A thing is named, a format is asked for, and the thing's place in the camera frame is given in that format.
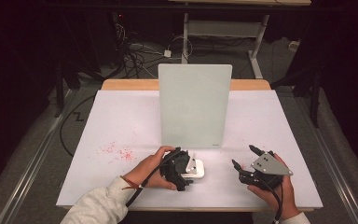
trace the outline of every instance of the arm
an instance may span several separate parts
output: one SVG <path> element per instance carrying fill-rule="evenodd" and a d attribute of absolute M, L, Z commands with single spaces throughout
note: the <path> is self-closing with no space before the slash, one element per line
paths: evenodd
<path fill-rule="evenodd" d="M 97 188 L 83 195 L 69 210 L 62 223 L 118 223 L 128 213 L 126 206 L 130 196 L 146 177 L 162 161 L 162 157 L 174 147 L 161 147 L 155 155 L 142 160 L 122 177 L 117 177 L 107 188 Z M 159 170 L 146 185 L 149 188 L 175 190 L 176 186 L 162 178 Z"/>
<path fill-rule="evenodd" d="M 285 164 L 284 161 L 275 154 L 275 159 Z M 248 190 L 253 192 L 255 195 L 266 201 L 268 205 L 275 211 L 278 211 L 278 202 L 271 192 L 267 190 L 262 190 L 256 186 L 249 185 Z M 281 220 L 283 224 L 302 224 L 302 223 L 310 223 L 308 219 L 305 217 L 304 213 L 298 211 L 296 203 L 295 203 L 295 191 L 290 181 L 290 176 L 285 175 L 282 180 L 282 185 L 275 189 L 275 192 L 278 194 L 280 199 L 282 199 L 283 193 L 283 201 L 282 201 L 282 215 Z"/>

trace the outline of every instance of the white board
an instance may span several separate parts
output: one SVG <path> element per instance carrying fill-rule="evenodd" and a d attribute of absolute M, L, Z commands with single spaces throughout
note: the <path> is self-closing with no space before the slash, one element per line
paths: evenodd
<path fill-rule="evenodd" d="M 99 91 L 63 183 L 58 206 L 71 206 L 89 190 L 108 186 L 161 145 L 158 91 Z M 231 91 L 221 148 L 196 152 L 205 176 L 186 191 L 144 189 L 130 210 L 257 211 L 268 206 L 238 180 L 231 159 L 245 170 L 257 156 L 254 145 L 278 153 L 294 172 L 296 204 L 322 202 L 275 91 Z"/>
<path fill-rule="evenodd" d="M 159 64 L 163 145 L 221 147 L 231 81 L 230 64 Z"/>

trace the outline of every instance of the long-sleeve shirt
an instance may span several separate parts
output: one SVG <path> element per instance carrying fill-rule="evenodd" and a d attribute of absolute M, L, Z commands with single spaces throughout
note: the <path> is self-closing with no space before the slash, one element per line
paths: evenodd
<path fill-rule="evenodd" d="M 62 220 L 66 223 L 109 223 L 120 222 L 128 213 L 126 206 L 135 189 L 121 177 L 117 177 L 107 188 L 97 188 L 83 195 L 72 206 Z M 282 224 L 309 224 L 304 213 L 288 218 Z"/>

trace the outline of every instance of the hand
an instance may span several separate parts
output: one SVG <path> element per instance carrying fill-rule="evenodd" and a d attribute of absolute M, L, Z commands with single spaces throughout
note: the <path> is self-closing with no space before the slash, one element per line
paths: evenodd
<path fill-rule="evenodd" d="M 284 165 L 284 161 L 275 154 L 275 159 L 280 161 Z M 267 190 L 262 190 L 256 186 L 249 185 L 248 190 L 253 192 L 255 195 L 266 201 L 266 203 L 275 211 L 278 211 L 279 205 L 275 197 L 272 195 L 271 192 Z M 298 211 L 295 203 L 295 190 L 293 189 L 292 182 L 290 181 L 289 175 L 284 175 L 282 180 L 282 185 L 275 189 L 275 192 L 282 199 L 282 192 L 283 192 L 283 202 L 282 202 L 282 215 L 281 219 L 286 220 L 290 217 L 295 217 L 300 212 Z"/>
<path fill-rule="evenodd" d="M 150 155 L 139 162 L 139 164 L 124 175 L 124 177 L 137 185 L 141 185 L 150 173 L 152 173 L 152 171 L 159 166 L 164 154 L 174 150 L 174 147 L 160 147 L 156 154 Z M 173 183 L 167 181 L 161 176 L 159 169 L 150 177 L 146 187 L 176 190 L 176 186 Z"/>

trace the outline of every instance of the person's left hand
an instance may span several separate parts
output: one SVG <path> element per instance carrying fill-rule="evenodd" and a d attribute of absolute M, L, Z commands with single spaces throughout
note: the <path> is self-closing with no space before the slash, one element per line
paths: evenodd
<path fill-rule="evenodd" d="M 162 157 L 166 152 L 174 151 L 174 147 L 160 147 L 156 154 L 150 155 L 146 157 L 144 160 L 139 162 L 139 164 L 129 171 L 125 178 L 129 179 L 131 182 L 135 183 L 136 185 L 141 185 L 142 182 L 147 178 L 150 173 L 159 166 L 162 161 Z M 161 176 L 159 169 L 153 173 L 153 175 L 148 180 L 146 187 L 149 188 L 164 188 L 164 189 L 172 189 L 176 190 L 176 186 L 172 183 L 167 181 Z"/>

